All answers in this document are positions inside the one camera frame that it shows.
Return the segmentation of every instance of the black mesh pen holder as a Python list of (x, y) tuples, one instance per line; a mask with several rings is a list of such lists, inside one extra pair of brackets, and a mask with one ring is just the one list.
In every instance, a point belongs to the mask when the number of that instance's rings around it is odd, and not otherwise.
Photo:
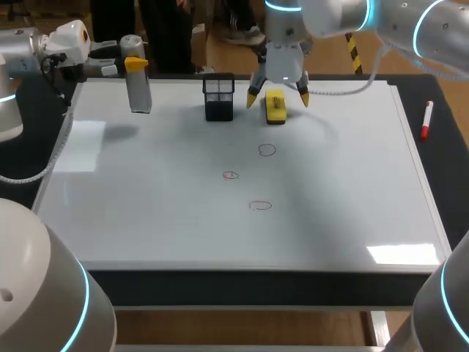
[(206, 121), (228, 122), (233, 120), (233, 93), (235, 75), (232, 73), (208, 73), (204, 75)]

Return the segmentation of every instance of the white table surface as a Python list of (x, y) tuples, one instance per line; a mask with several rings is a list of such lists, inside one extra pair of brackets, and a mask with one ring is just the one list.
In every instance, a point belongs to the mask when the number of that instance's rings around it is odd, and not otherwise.
[(72, 136), (42, 186), (35, 210), (87, 269), (431, 272), (450, 254), (386, 82), (311, 96), (309, 108), (283, 87), (282, 126), (266, 124), (264, 91), (245, 108), (247, 81), (233, 122), (204, 120), (202, 81), (151, 89), (151, 114), (130, 113), (124, 81), (78, 89)]

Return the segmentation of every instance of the red marker drawing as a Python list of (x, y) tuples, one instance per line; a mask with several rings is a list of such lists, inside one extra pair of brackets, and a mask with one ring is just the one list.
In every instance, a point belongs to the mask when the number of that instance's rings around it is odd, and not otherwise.
[(422, 131), (420, 133), (420, 140), (423, 142), (425, 142), (428, 139), (428, 132), (430, 128), (430, 120), (432, 119), (432, 112), (433, 112), (433, 102), (429, 101), (428, 103), (426, 103), (424, 124), (422, 125)]
[(236, 172), (233, 172), (233, 171), (225, 171), (223, 173), (223, 178), (225, 180), (236, 180), (238, 178), (240, 178), (239, 174), (237, 174)]
[(259, 146), (260, 156), (272, 156), (276, 153), (276, 147), (273, 144), (261, 144)]
[(271, 202), (265, 202), (263, 200), (256, 200), (249, 203), (249, 209), (251, 210), (269, 210), (272, 208)]

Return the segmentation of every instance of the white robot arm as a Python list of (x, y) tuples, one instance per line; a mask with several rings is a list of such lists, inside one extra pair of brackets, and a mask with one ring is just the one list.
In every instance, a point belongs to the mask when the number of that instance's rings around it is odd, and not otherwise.
[(449, 0), (298, 0), (315, 37), (373, 31), (418, 57), (469, 73), (469, 7)]
[[(277, 48), (296, 43), (308, 33), (313, 37), (332, 37), (371, 31), (409, 55), (469, 74), (469, 7), (463, 4), (450, 0), (266, 0), (265, 3), (266, 36)], [(284, 72), (290, 73), (293, 67), (303, 64), (303, 59), (293, 54), (287, 63), (281, 59), (275, 52), (267, 53), (267, 66), (272, 64), (280, 72), (283, 67)], [(267, 70), (267, 78), (275, 82), (280, 83), (281, 76)]]
[(37, 216), (0, 199), (0, 351), (112, 352), (111, 302)]

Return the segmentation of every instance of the whiteboard marker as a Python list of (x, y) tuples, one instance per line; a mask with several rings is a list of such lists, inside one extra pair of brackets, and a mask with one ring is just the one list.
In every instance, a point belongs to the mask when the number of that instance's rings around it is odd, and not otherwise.
[(424, 124), (422, 125), (422, 131), (420, 133), (420, 140), (422, 141), (426, 141), (428, 139), (428, 131), (430, 128), (430, 120), (432, 119), (432, 112), (433, 102), (429, 101), (426, 103)]

